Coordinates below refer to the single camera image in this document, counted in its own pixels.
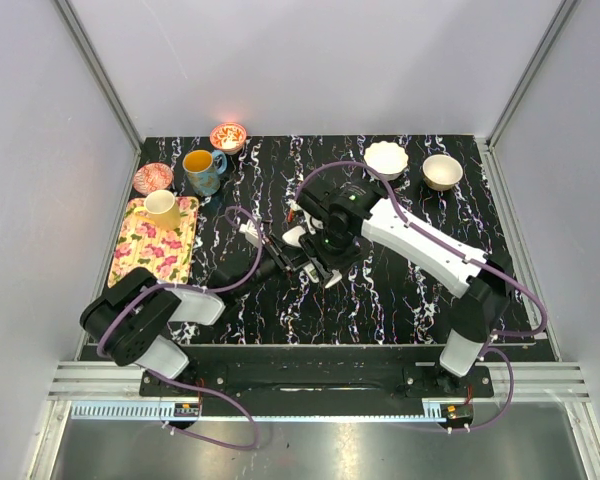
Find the remote battery cover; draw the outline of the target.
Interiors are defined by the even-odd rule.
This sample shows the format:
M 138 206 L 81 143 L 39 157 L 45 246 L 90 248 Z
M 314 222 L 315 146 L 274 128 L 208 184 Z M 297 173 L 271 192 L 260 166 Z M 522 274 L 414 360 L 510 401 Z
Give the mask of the remote battery cover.
M 341 273 L 338 270 L 333 270 L 331 277 L 324 284 L 324 288 L 329 289 L 329 288 L 333 287 L 334 285 L 339 283 L 341 281 L 341 279 L 342 279 Z

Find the white remote control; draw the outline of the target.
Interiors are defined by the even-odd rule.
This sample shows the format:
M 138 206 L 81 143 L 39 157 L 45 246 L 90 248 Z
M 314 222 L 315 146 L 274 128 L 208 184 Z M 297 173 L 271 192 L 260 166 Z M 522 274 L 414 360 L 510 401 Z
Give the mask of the white remote control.
M 311 235 L 304 227 L 295 226 L 282 235 L 287 244 L 299 247 L 305 257 L 302 269 L 313 283 L 322 286 L 323 279 L 331 270 L 340 270 L 316 235 Z

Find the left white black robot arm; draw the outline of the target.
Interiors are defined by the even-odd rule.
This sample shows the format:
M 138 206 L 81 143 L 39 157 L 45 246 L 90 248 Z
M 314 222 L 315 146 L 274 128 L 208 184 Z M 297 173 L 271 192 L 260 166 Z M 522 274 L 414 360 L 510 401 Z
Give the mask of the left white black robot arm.
M 197 380 L 187 354 L 163 330 L 172 319 L 200 320 L 213 324 L 237 300 L 271 277 L 291 275 L 307 262 L 302 249 L 271 236 L 262 256 L 248 267 L 225 263 L 209 278 L 213 289 L 233 284 L 230 291 L 202 294 L 197 290 L 159 289 L 156 276 L 136 267 L 113 287 L 106 289 L 80 316 L 80 326 L 94 340 L 104 343 L 102 355 L 119 366 L 130 364 L 162 376 L 162 384 L 175 395 L 193 390 Z

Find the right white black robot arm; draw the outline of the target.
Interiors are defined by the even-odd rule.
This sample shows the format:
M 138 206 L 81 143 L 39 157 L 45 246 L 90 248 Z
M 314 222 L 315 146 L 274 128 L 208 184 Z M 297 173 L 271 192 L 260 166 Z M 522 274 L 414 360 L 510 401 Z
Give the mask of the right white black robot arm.
M 320 279 L 355 262 L 361 254 L 356 242 L 365 239 L 422 268 L 454 296 L 434 380 L 448 396 L 466 389 L 469 371 L 512 301 L 510 256 L 491 257 L 454 240 L 400 206 L 384 186 L 366 179 L 336 187 L 316 178 L 297 193 L 291 210 L 306 217 L 309 230 L 297 243 Z

